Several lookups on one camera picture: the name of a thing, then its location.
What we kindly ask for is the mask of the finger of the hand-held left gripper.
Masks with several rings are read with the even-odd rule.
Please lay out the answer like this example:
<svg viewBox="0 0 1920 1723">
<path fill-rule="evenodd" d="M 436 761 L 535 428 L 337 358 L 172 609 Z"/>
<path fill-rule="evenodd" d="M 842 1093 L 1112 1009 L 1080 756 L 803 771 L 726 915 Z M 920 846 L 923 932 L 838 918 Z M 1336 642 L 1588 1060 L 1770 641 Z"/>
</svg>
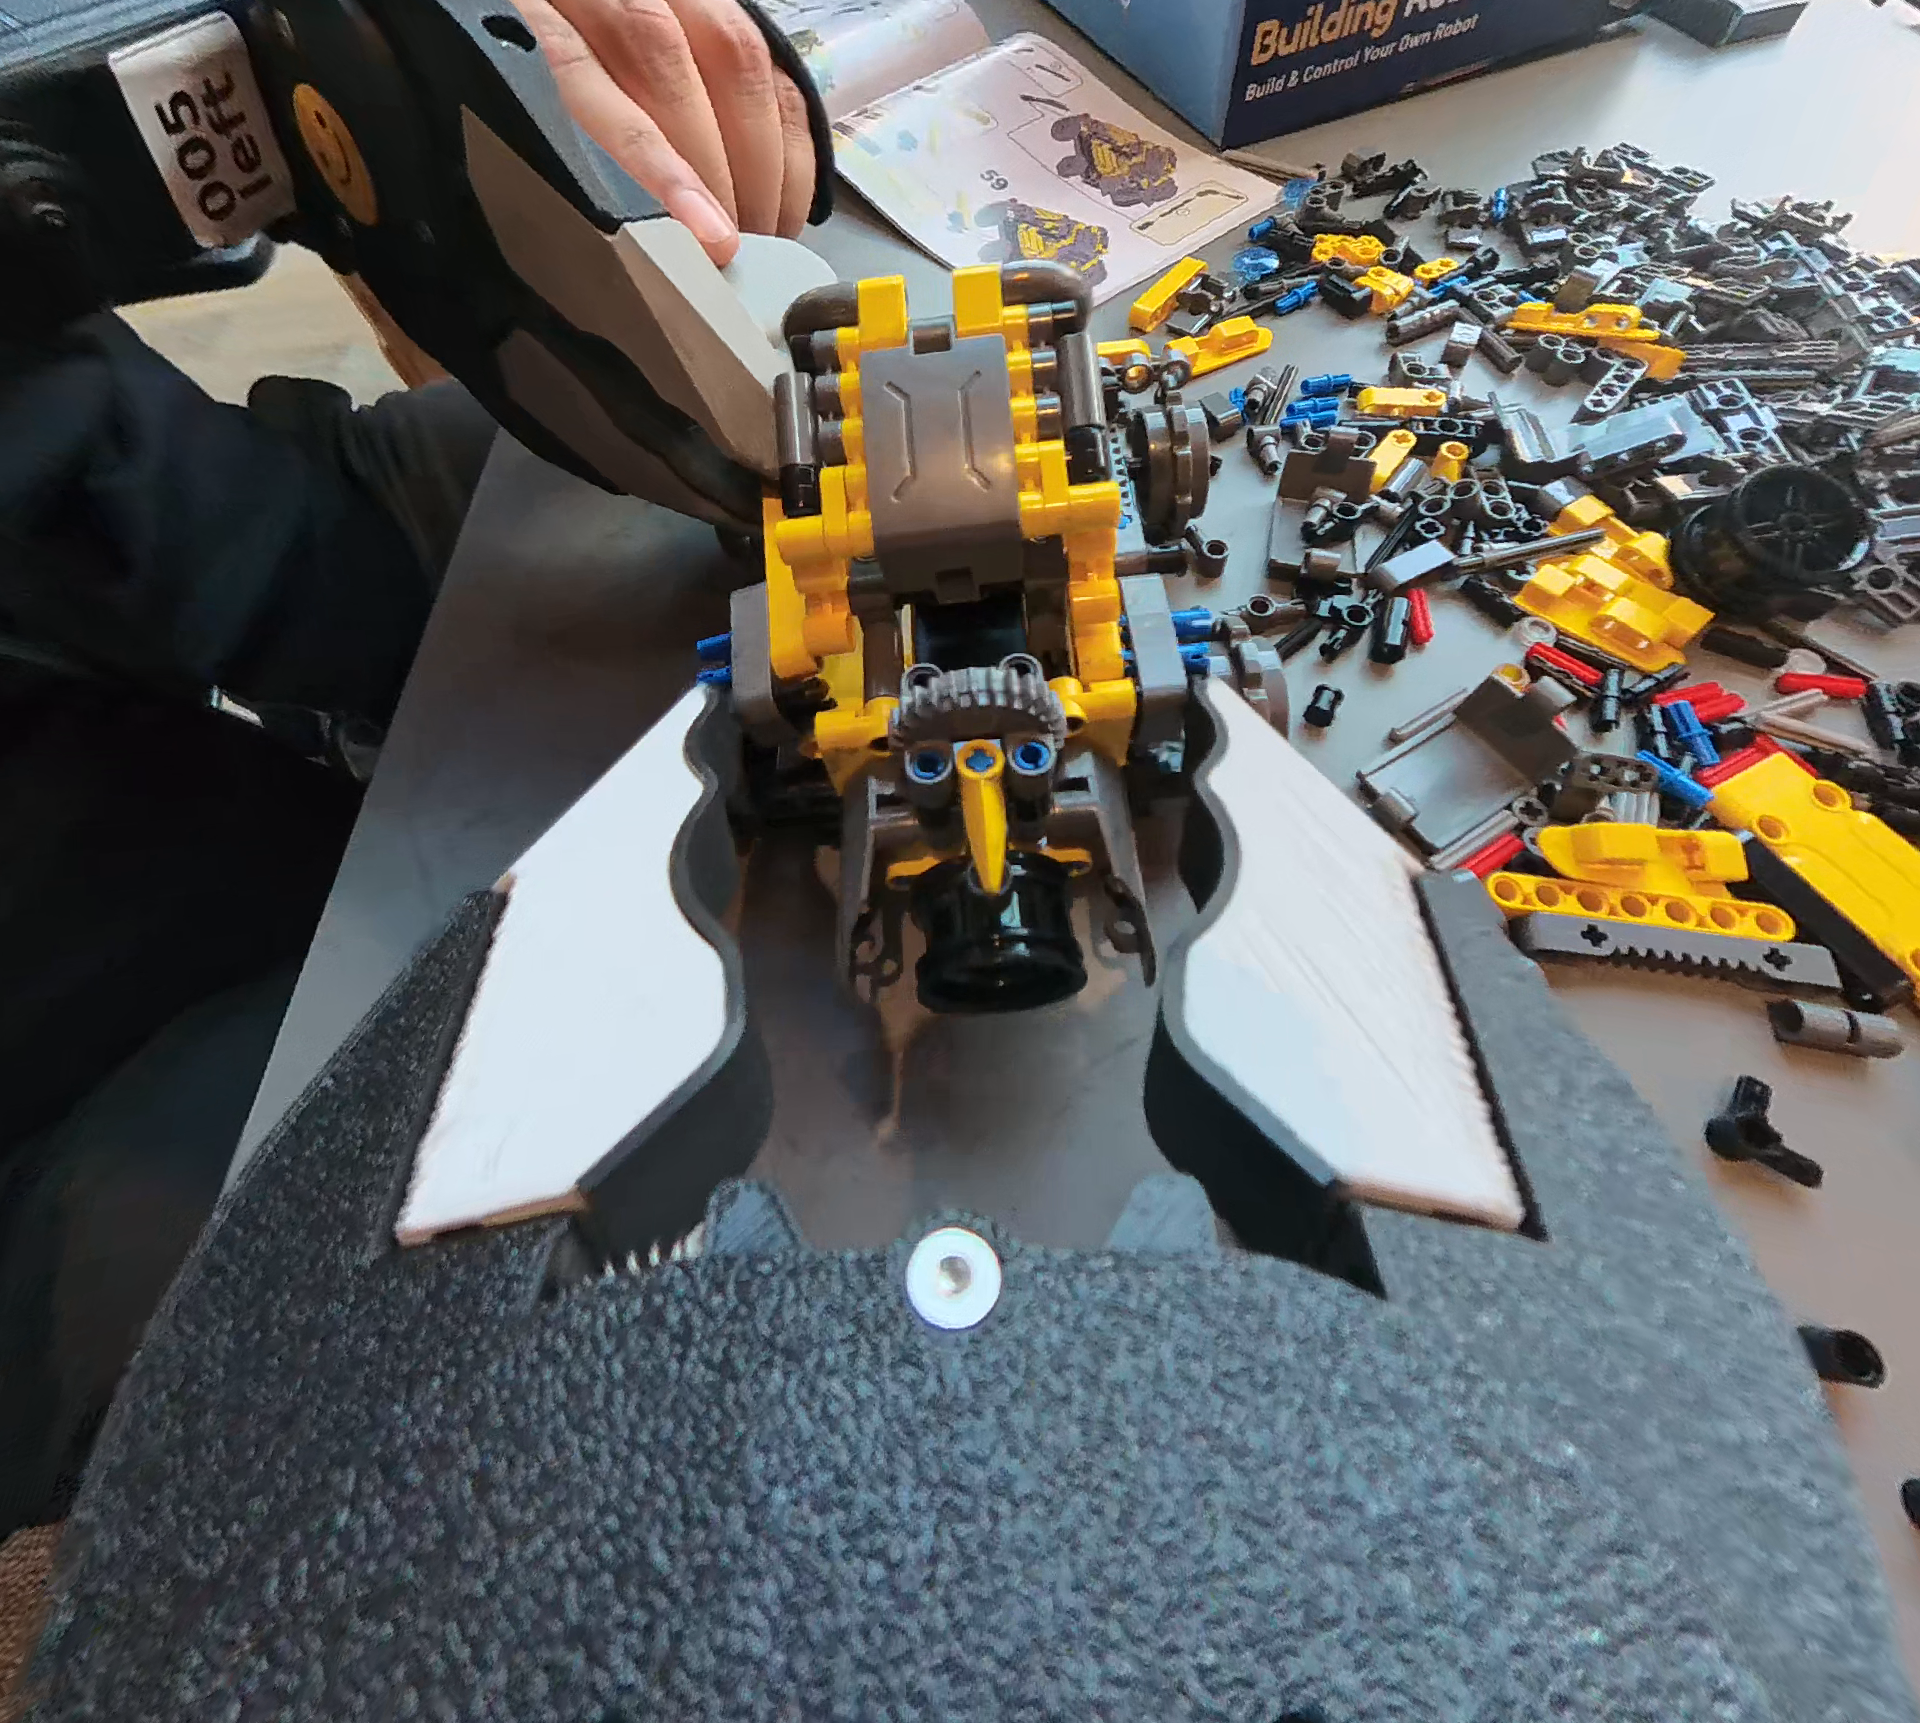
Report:
<svg viewBox="0 0 1920 1723">
<path fill-rule="evenodd" d="M 464 102 L 461 165 L 505 269 L 508 325 L 617 343 L 736 460 L 776 479 L 793 240 L 743 238 L 736 261 L 717 266 L 556 94 Z"/>
<path fill-rule="evenodd" d="M 495 330 L 495 416 L 618 495 L 715 525 L 759 525 L 765 479 L 681 412 L 617 343 L 563 328 Z"/>
</svg>

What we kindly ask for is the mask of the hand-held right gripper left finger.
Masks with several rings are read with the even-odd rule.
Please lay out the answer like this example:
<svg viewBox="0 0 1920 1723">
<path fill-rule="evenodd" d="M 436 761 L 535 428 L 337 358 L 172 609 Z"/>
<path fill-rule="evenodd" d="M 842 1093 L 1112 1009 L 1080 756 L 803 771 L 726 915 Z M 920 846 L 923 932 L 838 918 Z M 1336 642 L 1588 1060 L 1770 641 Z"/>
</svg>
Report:
<svg viewBox="0 0 1920 1723">
<path fill-rule="evenodd" d="M 727 932 L 736 764 L 695 684 L 499 877 L 397 1245 L 561 1213 L 614 1263 L 695 1249 L 776 1105 Z"/>
</svg>

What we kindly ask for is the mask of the grey desk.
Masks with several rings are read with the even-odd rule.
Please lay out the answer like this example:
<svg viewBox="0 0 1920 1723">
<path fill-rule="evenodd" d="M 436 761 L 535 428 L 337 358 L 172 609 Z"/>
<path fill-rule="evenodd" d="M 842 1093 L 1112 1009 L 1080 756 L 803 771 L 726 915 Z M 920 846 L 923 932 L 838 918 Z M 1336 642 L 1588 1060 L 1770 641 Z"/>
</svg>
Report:
<svg viewBox="0 0 1920 1723">
<path fill-rule="evenodd" d="M 1917 248 L 1917 14 L 1809 0 L 1774 42 L 1705 51 L 1649 26 L 1410 97 L 1287 143 L 1434 156 L 1487 181 L 1535 150 L 1633 139 L 1739 199 L 1809 196 L 1854 212 L 1868 248 Z M 635 740 L 726 623 L 734 572 L 715 533 L 494 447 L 405 684 L 397 728 L 230 1175 L 265 1140 L 446 912 L 494 880 Z M 1094 963 L 1083 998 L 1017 1021 L 923 1017 L 909 986 L 855 1005 L 825 968 L 825 886 L 801 856 L 750 860 L 743 943 L 776 1017 L 776 1126 L 759 1158 L 803 1234 L 888 1241 L 936 1212 L 981 1212 L 1036 1245 L 1091 1246 L 1164 1161 L 1139 1111 L 1153 998 Z M 1761 998 L 1628 968 L 1547 968 L 1567 1012 L 1633 1077 L 1740 1230 L 1791 1314 L 1854 1326 L 1879 1391 L 1829 1391 L 1896 1571 L 1917 1472 L 1917 1031 L 1897 1060 L 1781 1049 Z M 1816 1189 L 1705 1144 L 1739 1074 L 1773 1088 Z"/>
</svg>

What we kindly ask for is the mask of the yellow Lego beam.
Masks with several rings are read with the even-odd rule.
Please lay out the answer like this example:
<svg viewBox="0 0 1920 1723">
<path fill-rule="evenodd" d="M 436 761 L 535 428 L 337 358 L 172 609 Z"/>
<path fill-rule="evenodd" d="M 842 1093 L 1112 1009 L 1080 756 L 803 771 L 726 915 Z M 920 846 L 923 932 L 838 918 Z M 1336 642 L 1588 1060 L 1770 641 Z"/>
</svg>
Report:
<svg viewBox="0 0 1920 1723">
<path fill-rule="evenodd" d="M 1705 774 L 1574 764 L 1547 821 L 1470 860 L 1522 951 L 1917 1000 L 1917 816 L 1757 743 Z"/>
</svg>

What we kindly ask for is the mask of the person's black clothing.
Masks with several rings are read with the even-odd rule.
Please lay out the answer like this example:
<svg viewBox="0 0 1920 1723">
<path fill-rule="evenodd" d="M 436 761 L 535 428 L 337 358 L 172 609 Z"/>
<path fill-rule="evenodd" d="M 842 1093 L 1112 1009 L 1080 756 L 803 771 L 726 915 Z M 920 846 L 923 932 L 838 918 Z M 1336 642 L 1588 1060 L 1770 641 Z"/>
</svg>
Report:
<svg viewBox="0 0 1920 1723">
<path fill-rule="evenodd" d="M 218 1199 L 494 416 L 218 402 L 127 322 L 4 335 L 4 1533 L 68 1512 Z"/>
</svg>

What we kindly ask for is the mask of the pile of loose building pieces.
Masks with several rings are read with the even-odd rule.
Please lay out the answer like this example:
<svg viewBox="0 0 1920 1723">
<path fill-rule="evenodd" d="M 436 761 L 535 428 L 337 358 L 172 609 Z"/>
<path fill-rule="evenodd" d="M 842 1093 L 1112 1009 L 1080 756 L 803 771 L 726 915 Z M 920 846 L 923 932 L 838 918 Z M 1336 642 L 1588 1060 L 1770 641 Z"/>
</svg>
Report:
<svg viewBox="0 0 1920 1723">
<path fill-rule="evenodd" d="M 1182 609 L 1280 613 L 1293 740 L 1424 870 L 1547 821 L 1599 751 L 1770 743 L 1917 816 L 1917 262 L 1829 200 L 1701 209 L 1617 143 L 1498 191 L 1378 150 L 1287 178 L 1232 262 L 1141 284 L 1112 361 L 1190 365 L 1209 486 Z M 1761 620 L 1683 592 L 1679 514 L 1754 470 L 1848 484 L 1857 571 Z"/>
</svg>

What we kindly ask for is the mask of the open instruction booklet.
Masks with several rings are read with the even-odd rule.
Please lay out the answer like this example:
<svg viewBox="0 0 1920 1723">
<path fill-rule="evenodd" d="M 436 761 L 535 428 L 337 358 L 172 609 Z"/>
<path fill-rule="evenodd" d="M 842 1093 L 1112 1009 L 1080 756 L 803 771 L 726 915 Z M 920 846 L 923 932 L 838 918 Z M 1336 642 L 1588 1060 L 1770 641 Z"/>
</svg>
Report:
<svg viewBox="0 0 1920 1723">
<path fill-rule="evenodd" d="M 754 0 L 808 68 L 834 168 L 946 269 L 1057 261 L 1139 293 L 1280 188 L 1183 144 L 1060 44 L 965 0 Z"/>
</svg>

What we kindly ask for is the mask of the black power adapter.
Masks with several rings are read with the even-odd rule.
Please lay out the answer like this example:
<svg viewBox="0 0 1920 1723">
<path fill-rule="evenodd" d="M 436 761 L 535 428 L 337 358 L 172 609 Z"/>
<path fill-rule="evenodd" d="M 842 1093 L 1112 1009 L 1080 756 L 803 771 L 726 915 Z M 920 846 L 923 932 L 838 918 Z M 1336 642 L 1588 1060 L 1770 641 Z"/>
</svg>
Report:
<svg viewBox="0 0 1920 1723">
<path fill-rule="evenodd" d="M 1710 51 L 1787 35 L 1805 10 L 1809 0 L 1658 0 L 1652 5 L 1663 26 Z"/>
</svg>

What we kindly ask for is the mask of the yellow grey toy vehicle model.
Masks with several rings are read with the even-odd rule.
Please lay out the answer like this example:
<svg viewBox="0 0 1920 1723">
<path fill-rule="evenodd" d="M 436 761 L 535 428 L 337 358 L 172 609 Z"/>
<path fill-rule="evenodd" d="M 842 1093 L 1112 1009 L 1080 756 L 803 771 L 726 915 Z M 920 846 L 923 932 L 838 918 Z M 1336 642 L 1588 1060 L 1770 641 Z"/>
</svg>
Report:
<svg viewBox="0 0 1920 1723">
<path fill-rule="evenodd" d="M 1190 365 L 1104 361 L 1060 262 L 955 270 L 936 319 L 901 276 L 818 288 L 783 343 L 765 572 L 705 642 L 677 898 L 720 923 L 736 824 L 794 828 L 838 849 L 855 986 L 898 981 L 909 926 L 929 1012 L 1063 1000 L 1078 905 L 1155 981 L 1139 796 L 1197 795 L 1214 872 L 1209 751 L 1238 722 L 1287 736 L 1280 613 L 1182 609 L 1153 561 L 1220 556 L 1192 528 L 1211 414 L 1179 399 Z"/>
</svg>

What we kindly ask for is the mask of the person's left hand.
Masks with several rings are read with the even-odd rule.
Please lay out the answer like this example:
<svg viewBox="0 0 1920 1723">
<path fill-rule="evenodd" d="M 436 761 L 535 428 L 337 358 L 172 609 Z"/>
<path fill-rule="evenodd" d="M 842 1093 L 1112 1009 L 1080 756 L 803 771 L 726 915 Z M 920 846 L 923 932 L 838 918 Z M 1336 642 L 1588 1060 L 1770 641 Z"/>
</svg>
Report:
<svg viewBox="0 0 1920 1723">
<path fill-rule="evenodd" d="M 799 238 L 818 150 L 799 80 L 736 0 L 510 0 L 563 102 L 717 266 L 740 238 Z"/>
</svg>

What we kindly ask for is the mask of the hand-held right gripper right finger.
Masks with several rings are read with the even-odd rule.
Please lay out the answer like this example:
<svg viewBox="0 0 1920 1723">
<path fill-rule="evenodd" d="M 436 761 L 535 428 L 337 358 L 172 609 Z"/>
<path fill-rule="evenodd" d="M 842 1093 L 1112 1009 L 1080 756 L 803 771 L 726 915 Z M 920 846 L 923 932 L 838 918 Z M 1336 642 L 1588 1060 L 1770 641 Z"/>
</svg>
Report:
<svg viewBox="0 0 1920 1723">
<path fill-rule="evenodd" d="M 1224 683 L 1186 707 L 1182 877 L 1144 1122 L 1230 1239 L 1379 1288 L 1363 1207 L 1522 1234 L 1416 870 Z"/>
</svg>

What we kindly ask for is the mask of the black wheel hub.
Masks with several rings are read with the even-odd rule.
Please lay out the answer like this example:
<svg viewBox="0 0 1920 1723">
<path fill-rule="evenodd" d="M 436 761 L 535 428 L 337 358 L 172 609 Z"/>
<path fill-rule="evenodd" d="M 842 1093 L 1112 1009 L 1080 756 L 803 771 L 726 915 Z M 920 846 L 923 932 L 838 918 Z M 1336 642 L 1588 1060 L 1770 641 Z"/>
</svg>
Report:
<svg viewBox="0 0 1920 1723">
<path fill-rule="evenodd" d="M 1668 560 L 1694 602 L 1761 620 L 1857 571 L 1873 539 L 1876 522 L 1848 484 L 1774 463 L 1686 508 Z"/>
</svg>

